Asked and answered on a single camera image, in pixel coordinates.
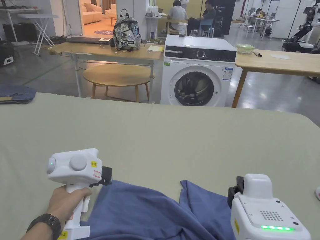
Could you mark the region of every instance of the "pen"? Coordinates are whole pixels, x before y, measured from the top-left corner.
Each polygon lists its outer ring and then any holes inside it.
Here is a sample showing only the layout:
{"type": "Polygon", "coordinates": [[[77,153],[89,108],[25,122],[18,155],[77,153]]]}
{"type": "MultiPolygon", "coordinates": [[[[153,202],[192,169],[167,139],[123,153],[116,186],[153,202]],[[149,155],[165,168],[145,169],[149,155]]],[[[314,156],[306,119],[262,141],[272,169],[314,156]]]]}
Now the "pen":
{"type": "Polygon", "coordinates": [[[257,52],[257,51],[253,51],[253,53],[258,56],[258,57],[262,57],[261,53],[257,52]]]}

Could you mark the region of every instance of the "hand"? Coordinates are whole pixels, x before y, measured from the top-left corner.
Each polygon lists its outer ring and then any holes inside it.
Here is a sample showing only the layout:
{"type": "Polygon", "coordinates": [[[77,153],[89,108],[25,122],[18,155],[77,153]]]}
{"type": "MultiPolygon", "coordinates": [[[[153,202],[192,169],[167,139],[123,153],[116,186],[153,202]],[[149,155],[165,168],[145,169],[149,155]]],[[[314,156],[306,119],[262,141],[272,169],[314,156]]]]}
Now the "hand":
{"type": "Polygon", "coordinates": [[[47,213],[57,217],[60,220],[61,229],[63,229],[79,202],[91,193],[88,188],[77,189],[72,193],[66,191],[66,186],[56,188],[49,201],[47,213]]]}

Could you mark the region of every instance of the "camouflage backpack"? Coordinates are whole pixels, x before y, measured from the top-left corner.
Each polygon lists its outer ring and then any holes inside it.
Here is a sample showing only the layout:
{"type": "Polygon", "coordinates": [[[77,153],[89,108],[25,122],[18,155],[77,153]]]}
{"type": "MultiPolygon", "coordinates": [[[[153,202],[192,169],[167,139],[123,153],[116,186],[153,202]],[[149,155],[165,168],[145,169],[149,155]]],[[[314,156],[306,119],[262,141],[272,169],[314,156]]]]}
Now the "camouflage backpack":
{"type": "Polygon", "coordinates": [[[128,12],[122,16],[122,11],[127,10],[124,8],[120,12],[120,18],[113,28],[113,41],[118,50],[126,49],[128,51],[138,50],[141,46],[141,35],[139,34],[138,22],[129,17],[128,12]]]}

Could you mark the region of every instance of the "red label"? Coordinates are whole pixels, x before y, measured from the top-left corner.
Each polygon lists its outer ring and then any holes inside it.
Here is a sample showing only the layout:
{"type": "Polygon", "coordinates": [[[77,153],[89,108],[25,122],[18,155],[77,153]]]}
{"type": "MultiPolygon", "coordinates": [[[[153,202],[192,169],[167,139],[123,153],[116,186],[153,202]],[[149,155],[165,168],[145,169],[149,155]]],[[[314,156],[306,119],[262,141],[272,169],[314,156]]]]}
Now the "red label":
{"type": "Polygon", "coordinates": [[[94,175],[95,177],[97,177],[97,178],[100,178],[101,173],[98,172],[98,171],[93,171],[93,175],[94,175]]]}

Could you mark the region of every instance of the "sofa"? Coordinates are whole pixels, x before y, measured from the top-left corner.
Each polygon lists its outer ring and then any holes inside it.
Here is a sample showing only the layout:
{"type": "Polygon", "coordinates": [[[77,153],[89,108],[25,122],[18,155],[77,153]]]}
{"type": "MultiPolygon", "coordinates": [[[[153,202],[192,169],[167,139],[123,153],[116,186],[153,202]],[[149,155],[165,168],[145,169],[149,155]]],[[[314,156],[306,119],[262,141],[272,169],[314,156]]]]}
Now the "sofa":
{"type": "Polygon", "coordinates": [[[91,3],[82,3],[82,21],[83,24],[99,22],[102,20],[102,8],[91,3]]]}
{"type": "Polygon", "coordinates": [[[117,5],[116,4],[111,4],[111,9],[108,9],[105,11],[106,13],[106,18],[117,18],[117,5]]]}

